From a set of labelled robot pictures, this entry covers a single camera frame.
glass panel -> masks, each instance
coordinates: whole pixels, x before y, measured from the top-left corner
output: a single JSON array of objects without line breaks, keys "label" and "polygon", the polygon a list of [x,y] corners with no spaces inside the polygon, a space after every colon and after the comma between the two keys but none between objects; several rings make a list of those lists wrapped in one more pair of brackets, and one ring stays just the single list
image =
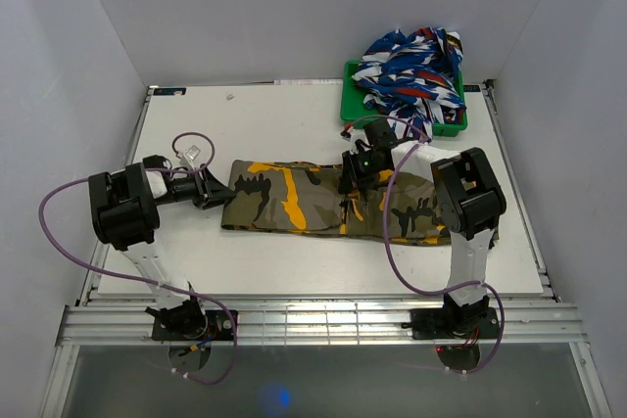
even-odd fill
[{"label": "glass panel", "polygon": [[[230,354],[214,348],[200,374]],[[442,367],[429,346],[240,348],[216,387],[154,364],[169,366],[168,348],[81,348],[64,416],[591,416],[568,345],[502,345],[466,378],[402,365]]]}]

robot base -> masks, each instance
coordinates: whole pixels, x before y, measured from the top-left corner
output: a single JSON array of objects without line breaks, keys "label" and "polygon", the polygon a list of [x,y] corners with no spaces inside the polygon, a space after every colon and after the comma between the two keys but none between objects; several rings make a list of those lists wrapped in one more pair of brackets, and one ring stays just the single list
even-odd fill
[{"label": "robot base", "polygon": [[[235,320],[235,326],[237,326],[237,310],[229,310],[233,319]],[[233,341],[233,326],[230,325],[230,320],[226,316],[223,310],[206,310],[205,315],[207,316],[207,324],[209,328],[214,331],[217,330],[216,335],[212,339],[212,341],[217,342],[232,342]],[[166,330],[166,328],[161,324],[161,322],[155,319],[155,323],[153,324],[153,333],[151,335],[151,339],[155,342],[189,342],[194,340],[201,340],[188,338],[184,335],[174,334]]]},{"label": "robot base", "polygon": [[443,308],[414,308],[410,310],[410,323],[402,324],[402,328],[411,328],[411,337],[415,340],[449,340],[469,335],[475,328],[479,329],[480,340],[495,340],[499,336],[497,312],[491,307],[485,316],[476,319],[469,331],[456,332],[449,318]]}]

white wall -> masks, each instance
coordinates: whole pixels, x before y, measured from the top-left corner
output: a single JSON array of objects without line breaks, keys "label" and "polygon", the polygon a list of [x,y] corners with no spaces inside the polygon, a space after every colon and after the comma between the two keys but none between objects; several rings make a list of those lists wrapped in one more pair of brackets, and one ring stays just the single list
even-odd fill
[{"label": "white wall", "polygon": [[497,81],[499,120],[557,292],[627,414],[627,0],[542,0]]},{"label": "white wall", "polygon": [[468,80],[496,77],[538,0],[102,0],[145,83],[342,75],[394,27],[457,29]]},{"label": "white wall", "polygon": [[[0,0],[0,415],[36,416],[64,304],[85,273],[37,223],[52,188],[116,168],[144,86],[98,0]],[[95,237],[86,191],[50,208],[77,255]]]}]

crumpled fabric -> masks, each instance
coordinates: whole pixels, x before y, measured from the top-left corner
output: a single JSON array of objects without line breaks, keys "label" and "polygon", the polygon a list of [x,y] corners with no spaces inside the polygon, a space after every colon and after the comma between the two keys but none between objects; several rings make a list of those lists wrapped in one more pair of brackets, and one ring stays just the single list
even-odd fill
[{"label": "crumpled fabric", "polygon": [[[421,28],[405,36],[397,29],[372,43],[353,80],[370,92],[366,108],[409,120],[431,140],[433,122],[458,122],[457,110],[465,109],[453,84],[462,59],[455,32]],[[402,123],[391,126],[399,137],[412,135]]]},{"label": "crumpled fabric", "polygon": [[[222,229],[311,237],[383,240],[383,208],[391,170],[362,195],[341,195],[342,165],[235,161]],[[402,245],[448,245],[451,234],[437,206],[433,183],[401,173],[390,195],[388,231]]]}]

metal rail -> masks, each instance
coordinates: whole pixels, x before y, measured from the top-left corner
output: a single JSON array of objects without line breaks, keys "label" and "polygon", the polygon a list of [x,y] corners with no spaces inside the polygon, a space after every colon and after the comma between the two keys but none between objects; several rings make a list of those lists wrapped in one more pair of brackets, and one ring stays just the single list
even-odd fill
[{"label": "metal rail", "polygon": [[[577,307],[552,301],[506,304],[504,343],[580,343],[587,340]],[[231,301],[239,311],[242,346],[416,345],[401,323],[412,308],[436,308],[439,301]],[[153,318],[143,306],[71,307],[60,330],[60,346],[158,346],[150,339]]]}]

